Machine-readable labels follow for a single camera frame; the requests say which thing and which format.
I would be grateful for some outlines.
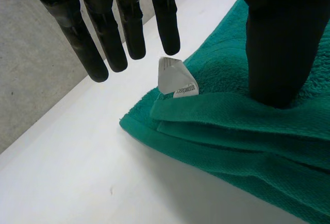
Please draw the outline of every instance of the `care label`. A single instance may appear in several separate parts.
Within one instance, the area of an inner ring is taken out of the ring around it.
[[[167,57],[159,59],[158,89],[162,94],[174,92],[173,98],[199,94],[198,84],[183,62]]]

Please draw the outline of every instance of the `gray concrete wall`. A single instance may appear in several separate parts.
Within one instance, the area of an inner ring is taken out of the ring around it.
[[[145,23],[154,15],[151,0],[142,0],[141,8]],[[83,5],[81,10],[105,57]],[[116,4],[113,10],[120,23]],[[0,0],[0,35],[1,153],[87,74],[38,0]]]

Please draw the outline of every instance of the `white table surface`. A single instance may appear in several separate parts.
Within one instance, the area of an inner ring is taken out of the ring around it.
[[[192,54],[236,0],[177,0],[181,51]],[[155,18],[147,55],[105,83],[84,79],[0,155],[1,224],[305,223],[134,140],[119,119],[157,85]]]

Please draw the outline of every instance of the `teal towel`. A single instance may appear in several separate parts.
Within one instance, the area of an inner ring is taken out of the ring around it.
[[[248,91],[245,22],[238,0],[185,61],[200,94],[151,90],[120,121],[146,145],[195,166],[310,223],[330,223],[330,25],[290,109]]]

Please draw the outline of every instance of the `black rubber finger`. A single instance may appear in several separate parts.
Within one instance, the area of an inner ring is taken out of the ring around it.
[[[145,56],[145,41],[143,37],[142,11],[140,0],[116,0],[128,52],[131,58],[141,59]]]
[[[159,36],[166,54],[174,55],[180,51],[180,36],[177,28],[175,0],[152,0]]]
[[[56,19],[91,79],[105,81],[109,73],[81,17],[79,0],[41,2]]]
[[[114,72],[127,68],[127,58],[112,13],[113,0],[84,0],[98,39]]]

